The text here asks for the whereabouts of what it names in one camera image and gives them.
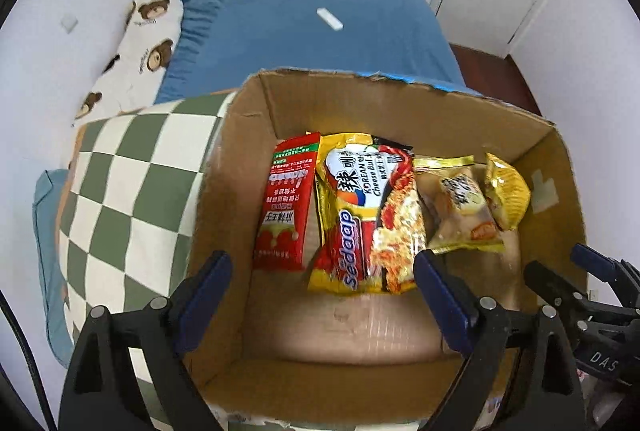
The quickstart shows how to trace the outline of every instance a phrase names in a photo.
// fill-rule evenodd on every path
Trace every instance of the light switch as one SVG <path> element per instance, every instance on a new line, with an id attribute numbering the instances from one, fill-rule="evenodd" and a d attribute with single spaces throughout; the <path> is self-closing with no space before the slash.
<path id="1" fill-rule="evenodd" d="M 70 34 L 76 25 L 78 24 L 78 18 L 73 14 L 64 14 L 60 20 L 60 24 L 66 30 L 67 34 Z"/>

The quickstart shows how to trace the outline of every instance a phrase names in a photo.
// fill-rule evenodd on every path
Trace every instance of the bear print pillow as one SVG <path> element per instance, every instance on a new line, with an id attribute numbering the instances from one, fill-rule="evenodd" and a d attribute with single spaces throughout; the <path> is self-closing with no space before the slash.
<path id="1" fill-rule="evenodd" d="M 151 106 L 180 37 L 180 0 L 135 0 L 116 55 L 80 105 L 74 125 Z"/>

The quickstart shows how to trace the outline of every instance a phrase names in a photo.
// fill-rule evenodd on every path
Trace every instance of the yellow snack package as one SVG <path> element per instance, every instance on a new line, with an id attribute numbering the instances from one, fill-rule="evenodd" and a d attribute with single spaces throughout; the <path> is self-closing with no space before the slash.
<path id="1" fill-rule="evenodd" d="M 531 191 L 513 166 L 491 153 L 486 154 L 484 194 L 500 228 L 515 229 L 529 207 Z"/>
<path id="2" fill-rule="evenodd" d="M 418 192 L 438 218 L 435 234 L 427 245 L 434 254 L 457 249 L 504 251 L 498 226 L 474 179 L 473 167 L 473 156 L 414 159 Z"/>
<path id="3" fill-rule="evenodd" d="M 322 247 L 309 290 L 399 294 L 425 249 L 410 149 L 364 133 L 323 136 L 316 162 Z"/>

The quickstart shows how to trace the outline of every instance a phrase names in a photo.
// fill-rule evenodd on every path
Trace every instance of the snack package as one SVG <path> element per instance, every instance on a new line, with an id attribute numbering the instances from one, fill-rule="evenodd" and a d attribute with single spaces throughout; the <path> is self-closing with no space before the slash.
<path id="1" fill-rule="evenodd" d="M 322 247 L 309 290 L 338 294 L 415 287 L 414 257 L 425 248 L 412 154 L 363 133 L 324 136 L 316 189 Z"/>
<path id="2" fill-rule="evenodd" d="M 434 211 L 436 231 L 427 245 L 435 254 L 456 249 L 503 252 L 504 244 L 484 195 L 473 175 L 474 157 L 415 159 L 421 180 L 420 193 Z"/>
<path id="3" fill-rule="evenodd" d="M 531 191 L 514 167 L 487 153 L 484 195 L 500 228 L 512 231 L 527 212 Z"/>
<path id="4" fill-rule="evenodd" d="M 311 133 L 276 146 L 262 202 L 254 268 L 303 270 L 302 247 L 319 141 L 320 134 Z"/>

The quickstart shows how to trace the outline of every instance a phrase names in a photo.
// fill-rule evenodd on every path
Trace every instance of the blue gripper pad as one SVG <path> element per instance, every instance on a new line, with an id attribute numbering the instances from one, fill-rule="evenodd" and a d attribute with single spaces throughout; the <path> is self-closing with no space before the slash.
<path id="1" fill-rule="evenodd" d="M 449 347 L 467 357 L 474 349 L 472 329 L 478 312 L 470 303 L 476 298 L 462 279 L 438 270 L 432 257 L 431 251 L 421 251 L 415 257 L 415 283 Z"/>
<path id="2" fill-rule="evenodd" d="M 571 261 L 603 283 L 613 283 L 616 280 L 615 262 L 586 245 L 574 245 L 571 249 Z"/>
<path id="3" fill-rule="evenodd" d="M 195 277 L 184 280 L 194 282 L 193 293 L 178 317 L 174 338 L 175 353 L 183 355 L 198 347 L 229 286 L 232 271 L 229 255 L 220 252 L 216 256 L 214 253 Z"/>

